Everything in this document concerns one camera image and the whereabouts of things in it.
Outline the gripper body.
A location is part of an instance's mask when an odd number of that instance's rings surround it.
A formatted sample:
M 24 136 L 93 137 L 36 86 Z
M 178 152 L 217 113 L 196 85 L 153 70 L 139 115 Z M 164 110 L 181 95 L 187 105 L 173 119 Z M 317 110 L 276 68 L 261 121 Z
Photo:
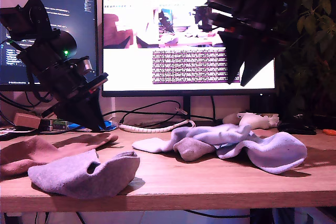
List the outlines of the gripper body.
M 96 89 L 100 88 L 103 83 L 107 82 L 107 73 L 103 73 L 93 79 L 92 81 L 87 81 L 86 78 L 82 78 L 79 83 L 75 85 L 75 87 L 70 91 L 69 94 L 67 94 L 65 97 L 61 97 L 60 95 L 57 95 L 56 98 L 58 98 L 58 102 L 79 102 L 81 99 L 83 99 L 87 93 L 93 93 Z M 51 114 L 56 115 L 56 104 L 52 107 L 45 110 L 41 115 L 42 117 L 46 118 L 50 116 Z

